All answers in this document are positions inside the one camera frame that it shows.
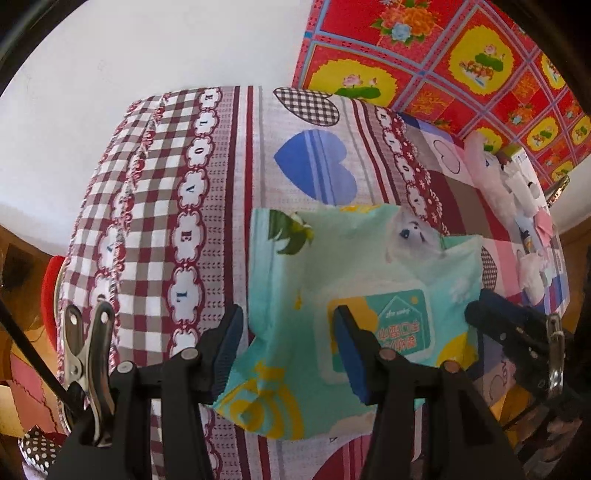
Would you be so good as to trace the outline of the teal wet wipes package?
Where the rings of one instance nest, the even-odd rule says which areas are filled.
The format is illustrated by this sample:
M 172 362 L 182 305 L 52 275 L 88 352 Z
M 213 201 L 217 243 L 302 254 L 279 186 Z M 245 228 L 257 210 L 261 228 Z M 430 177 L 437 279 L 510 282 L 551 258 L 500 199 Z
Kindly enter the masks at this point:
M 409 360 L 476 359 L 466 306 L 479 297 L 483 239 L 445 236 L 394 205 L 287 214 L 259 208 L 249 237 L 247 320 L 215 411 L 274 440 L 366 434 L 376 413 L 349 385 L 332 318 Z

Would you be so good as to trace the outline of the red floral wall cloth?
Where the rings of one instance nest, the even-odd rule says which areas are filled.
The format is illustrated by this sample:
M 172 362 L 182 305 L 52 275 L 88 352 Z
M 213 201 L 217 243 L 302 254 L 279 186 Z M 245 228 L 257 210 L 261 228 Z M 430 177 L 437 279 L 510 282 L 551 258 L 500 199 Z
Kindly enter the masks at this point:
M 562 71 L 490 1 L 317 1 L 295 87 L 407 113 L 495 153 L 523 147 L 543 186 L 590 154 L 590 118 Z

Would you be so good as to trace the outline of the metal spring clamp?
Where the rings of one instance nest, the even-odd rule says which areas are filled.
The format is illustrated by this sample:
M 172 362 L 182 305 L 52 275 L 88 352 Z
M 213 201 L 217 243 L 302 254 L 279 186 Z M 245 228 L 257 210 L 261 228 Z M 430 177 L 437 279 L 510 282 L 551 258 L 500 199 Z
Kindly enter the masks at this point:
M 63 386 L 68 400 L 61 403 L 61 415 L 72 430 L 89 413 L 89 441 L 95 447 L 107 447 L 112 439 L 115 405 L 109 384 L 109 351 L 113 328 L 114 310 L 105 300 L 98 301 L 88 325 L 73 304 L 63 313 Z

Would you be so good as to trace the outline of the clear pink plastic bag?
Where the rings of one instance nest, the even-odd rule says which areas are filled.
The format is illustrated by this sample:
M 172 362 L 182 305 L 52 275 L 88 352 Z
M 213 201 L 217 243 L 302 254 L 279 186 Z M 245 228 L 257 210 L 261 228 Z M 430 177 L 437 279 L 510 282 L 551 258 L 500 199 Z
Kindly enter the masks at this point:
M 471 132 L 464 141 L 465 165 L 496 217 L 509 227 L 517 215 L 513 195 L 505 187 L 497 157 L 485 150 L 485 136 Z

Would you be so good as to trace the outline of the metal clamp on right gripper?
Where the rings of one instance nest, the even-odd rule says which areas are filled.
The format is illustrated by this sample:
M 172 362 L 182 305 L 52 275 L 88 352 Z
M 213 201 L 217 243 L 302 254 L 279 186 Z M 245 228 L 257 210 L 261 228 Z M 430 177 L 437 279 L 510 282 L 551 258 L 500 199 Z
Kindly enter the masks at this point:
M 558 314 L 553 313 L 547 317 L 546 331 L 549 368 L 548 399 L 552 400 L 560 396 L 564 388 L 566 341 L 562 321 Z

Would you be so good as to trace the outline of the patchwork heart bedsheet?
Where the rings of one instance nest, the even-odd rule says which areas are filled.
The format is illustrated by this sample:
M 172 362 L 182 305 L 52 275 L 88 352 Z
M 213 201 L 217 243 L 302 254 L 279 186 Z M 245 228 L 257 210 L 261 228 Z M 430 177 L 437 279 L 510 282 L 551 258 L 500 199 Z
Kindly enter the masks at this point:
M 564 256 L 473 180 L 498 161 L 414 116 L 339 94 L 209 87 L 132 103 L 64 263 L 82 334 L 108 302 L 110 367 L 160 364 L 242 307 L 238 357 L 201 411 L 217 479 L 356 479 L 376 410 L 349 385 L 332 314 L 409 360 L 458 361 L 489 404 L 515 368 L 469 326 L 482 289 L 563 313 Z

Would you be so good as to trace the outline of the polka dot cloth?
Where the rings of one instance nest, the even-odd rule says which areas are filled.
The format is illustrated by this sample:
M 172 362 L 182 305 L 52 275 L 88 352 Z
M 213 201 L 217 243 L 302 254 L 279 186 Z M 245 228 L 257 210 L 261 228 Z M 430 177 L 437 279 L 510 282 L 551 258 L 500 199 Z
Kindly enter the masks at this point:
M 61 446 L 38 425 L 33 426 L 18 440 L 18 448 L 24 463 L 44 475 L 48 474 L 61 450 Z

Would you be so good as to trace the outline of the white product box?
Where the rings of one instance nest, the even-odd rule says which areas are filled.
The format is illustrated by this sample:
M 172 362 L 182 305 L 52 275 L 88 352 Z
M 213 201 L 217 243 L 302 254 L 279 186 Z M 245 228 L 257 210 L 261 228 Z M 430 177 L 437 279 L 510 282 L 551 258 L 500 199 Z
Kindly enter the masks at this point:
M 502 179 L 517 200 L 523 214 L 533 218 L 545 205 L 545 197 L 530 158 L 522 146 L 509 144 L 497 157 L 502 164 Z

